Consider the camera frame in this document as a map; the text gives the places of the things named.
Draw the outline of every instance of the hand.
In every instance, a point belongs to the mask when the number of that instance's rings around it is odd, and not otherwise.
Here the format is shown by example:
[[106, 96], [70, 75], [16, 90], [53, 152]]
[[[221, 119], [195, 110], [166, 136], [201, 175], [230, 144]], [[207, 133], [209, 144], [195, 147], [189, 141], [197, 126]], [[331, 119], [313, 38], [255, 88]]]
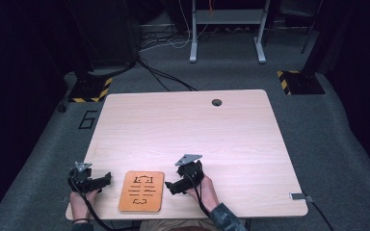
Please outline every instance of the hand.
[[[86, 198], [89, 200], [89, 202], [94, 205], [95, 197], [98, 194], [98, 190], [87, 192]], [[86, 203], [84, 202], [83, 198], [80, 196], [78, 192], [71, 192], [70, 194], [70, 206], [71, 206], [71, 212], [73, 213], [73, 220], [77, 220], [80, 218], [90, 218], [90, 211], [87, 207]], [[74, 223], [87, 223], [86, 220], [77, 220]]]
[[[202, 194], [202, 203], [205, 206], [206, 210], [210, 213], [219, 205], [218, 197], [216, 196], [215, 188], [211, 178], [205, 175], [200, 182], [200, 185], [197, 186], [198, 193]], [[186, 191], [187, 194], [191, 195], [194, 200], [199, 203], [197, 192], [195, 189], [189, 189]]]

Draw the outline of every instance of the sleeve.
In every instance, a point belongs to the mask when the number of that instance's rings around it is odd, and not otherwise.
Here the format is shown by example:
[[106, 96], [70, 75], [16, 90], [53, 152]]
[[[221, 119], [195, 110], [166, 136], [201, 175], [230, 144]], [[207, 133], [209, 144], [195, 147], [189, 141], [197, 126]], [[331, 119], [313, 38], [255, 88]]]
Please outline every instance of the sleeve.
[[75, 223], [71, 227], [71, 231], [93, 231], [93, 225], [90, 223]]
[[246, 227], [223, 203], [211, 211], [209, 217], [219, 230], [246, 231]]

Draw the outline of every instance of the orange card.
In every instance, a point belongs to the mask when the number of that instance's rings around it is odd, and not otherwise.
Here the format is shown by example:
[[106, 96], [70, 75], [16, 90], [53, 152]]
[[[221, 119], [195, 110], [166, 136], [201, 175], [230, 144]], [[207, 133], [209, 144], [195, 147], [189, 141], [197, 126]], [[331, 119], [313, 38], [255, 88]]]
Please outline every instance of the orange card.
[[120, 211], [158, 212], [161, 209], [164, 172], [128, 171], [119, 200]]

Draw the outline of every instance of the metal bracket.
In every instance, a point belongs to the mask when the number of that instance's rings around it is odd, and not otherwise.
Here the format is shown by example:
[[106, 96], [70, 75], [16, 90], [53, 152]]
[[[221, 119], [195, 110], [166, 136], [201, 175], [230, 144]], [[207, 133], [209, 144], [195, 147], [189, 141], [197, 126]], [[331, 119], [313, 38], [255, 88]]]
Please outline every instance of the metal bracket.
[[202, 155], [193, 155], [193, 154], [185, 154], [178, 162], [176, 162], [176, 166], [185, 166], [186, 164], [189, 164], [199, 158], [201, 158]]
[[85, 164], [85, 163], [79, 163], [79, 162], [76, 162], [74, 164], [76, 165], [76, 168], [77, 170], [79, 170], [79, 172], [82, 172], [93, 165], [93, 164]]
[[304, 199], [307, 203], [314, 202], [314, 198], [311, 195], [306, 195], [304, 193], [290, 193], [290, 198], [293, 200]]

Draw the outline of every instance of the wooden table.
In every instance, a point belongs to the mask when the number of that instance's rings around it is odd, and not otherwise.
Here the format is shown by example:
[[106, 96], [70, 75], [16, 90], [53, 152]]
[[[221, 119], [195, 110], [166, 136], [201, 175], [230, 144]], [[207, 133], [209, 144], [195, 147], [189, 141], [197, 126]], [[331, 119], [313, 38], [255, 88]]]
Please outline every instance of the wooden table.
[[[95, 202], [99, 217], [206, 218], [190, 195], [167, 188], [159, 212], [119, 211], [127, 171], [163, 171], [165, 181], [176, 182], [174, 164], [184, 154], [203, 156], [220, 201], [239, 218], [307, 213], [303, 200], [289, 197], [301, 188], [266, 92], [214, 90], [107, 96], [84, 160], [92, 163], [93, 178], [112, 172]], [[66, 217], [72, 218], [70, 207]]]

